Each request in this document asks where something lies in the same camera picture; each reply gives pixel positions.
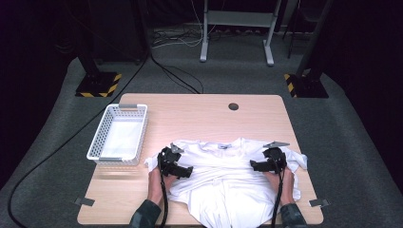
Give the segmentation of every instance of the table top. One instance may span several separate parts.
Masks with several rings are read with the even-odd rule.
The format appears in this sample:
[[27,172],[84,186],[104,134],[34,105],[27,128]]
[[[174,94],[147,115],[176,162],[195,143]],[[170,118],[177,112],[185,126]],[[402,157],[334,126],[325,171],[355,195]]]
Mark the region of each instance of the table top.
[[[300,152],[284,103],[277,95],[128,93],[120,104],[148,106],[140,163],[96,166],[86,192],[86,198],[95,201],[92,206],[81,206],[77,218],[81,224],[128,224],[147,197],[148,170],[144,160],[175,140],[278,141],[289,143],[288,148]],[[237,104],[239,109],[231,110],[230,104]],[[308,224],[320,224],[320,208],[311,207],[308,202],[317,198],[308,171],[299,168],[297,176],[301,191],[297,205]],[[189,214],[187,205],[170,201],[166,225],[189,224],[199,223]]]

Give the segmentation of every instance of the yellow and black hazard tape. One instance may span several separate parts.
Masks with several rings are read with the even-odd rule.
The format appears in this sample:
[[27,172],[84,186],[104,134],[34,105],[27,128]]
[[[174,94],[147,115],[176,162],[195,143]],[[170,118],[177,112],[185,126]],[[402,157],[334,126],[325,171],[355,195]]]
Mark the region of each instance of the yellow and black hazard tape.
[[118,87],[119,80],[122,78],[122,74],[118,74],[115,76],[113,79],[113,84],[112,86],[103,93],[95,93],[95,92],[77,92],[76,96],[77,97],[110,97],[112,96],[113,92],[116,90],[116,87]]
[[296,89],[293,85],[293,82],[291,80],[291,76],[289,74],[284,74],[285,82],[287,83],[288,91],[290,92],[291,97],[296,98]]

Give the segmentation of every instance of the plastic basket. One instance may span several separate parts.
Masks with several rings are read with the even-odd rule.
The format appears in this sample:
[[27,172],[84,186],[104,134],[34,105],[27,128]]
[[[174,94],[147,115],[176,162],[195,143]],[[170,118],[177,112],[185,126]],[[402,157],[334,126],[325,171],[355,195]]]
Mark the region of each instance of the plastic basket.
[[108,105],[86,157],[98,164],[137,165],[146,125],[147,105]]

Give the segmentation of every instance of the sleeve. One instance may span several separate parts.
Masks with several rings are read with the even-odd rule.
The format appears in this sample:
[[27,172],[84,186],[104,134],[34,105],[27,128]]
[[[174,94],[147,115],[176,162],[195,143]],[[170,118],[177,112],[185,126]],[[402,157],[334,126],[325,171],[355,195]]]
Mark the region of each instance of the sleeve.
[[136,210],[130,220],[130,228],[154,228],[155,222],[161,213],[161,208],[154,202],[146,199]]
[[282,226],[284,228],[307,228],[305,218],[299,211],[295,203],[289,203],[282,206],[279,211],[281,212]]

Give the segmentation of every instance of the white t-shirt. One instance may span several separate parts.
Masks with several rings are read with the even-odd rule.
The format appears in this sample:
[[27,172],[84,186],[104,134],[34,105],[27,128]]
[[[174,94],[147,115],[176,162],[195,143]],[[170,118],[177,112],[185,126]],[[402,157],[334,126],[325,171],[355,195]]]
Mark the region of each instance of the white t-shirt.
[[[184,202],[190,214],[206,227],[258,227],[272,218],[277,193],[270,182],[250,161],[265,162],[262,142],[239,138],[233,142],[202,142],[177,140],[173,144],[183,150],[178,165],[193,166],[190,178],[176,180],[168,198]],[[307,158],[285,146],[287,166],[295,172],[307,169]],[[154,169],[156,154],[145,160]],[[300,199],[295,177],[293,197]]]

